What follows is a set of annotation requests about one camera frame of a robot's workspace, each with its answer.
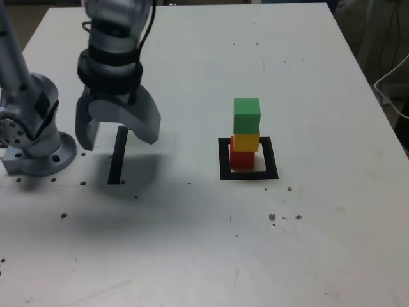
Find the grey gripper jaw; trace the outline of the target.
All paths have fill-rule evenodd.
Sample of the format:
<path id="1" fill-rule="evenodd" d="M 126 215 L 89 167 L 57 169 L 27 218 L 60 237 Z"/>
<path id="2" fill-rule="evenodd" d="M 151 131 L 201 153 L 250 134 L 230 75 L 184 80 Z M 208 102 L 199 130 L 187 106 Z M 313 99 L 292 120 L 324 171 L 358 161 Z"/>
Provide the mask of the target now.
<path id="1" fill-rule="evenodd" d="M 93 101 L 90 89 L 84 89 L 76 106 L 75 135 L 83 149 L 93 151 L 100 122 L 89 114 L 88 107 Z"/>
<path id="2" fill-rule="evenodd" d="M 134 104 L 91 102 L 89 114 L 99 122 L 120 123 L 129 128 L 141 141 L 153 144 L 158 140 L 161 115 L 153 97 L 143 87 L 137 87 Z"/>

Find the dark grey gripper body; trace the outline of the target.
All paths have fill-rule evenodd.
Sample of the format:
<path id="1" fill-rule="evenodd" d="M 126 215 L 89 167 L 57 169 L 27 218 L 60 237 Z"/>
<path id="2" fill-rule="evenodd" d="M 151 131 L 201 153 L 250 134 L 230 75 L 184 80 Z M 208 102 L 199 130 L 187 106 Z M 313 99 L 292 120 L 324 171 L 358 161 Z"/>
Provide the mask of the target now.
<path id="1" fill-rule="evenodd" d="M 137 88 L 131 88 L 130 91 L 121 93 L 110 88 L 85 88 L 85 93 L 90 96 L 91 102 L 101 103 L 101 101 L 104 101 L 114 104 L 134 104 Z"/>

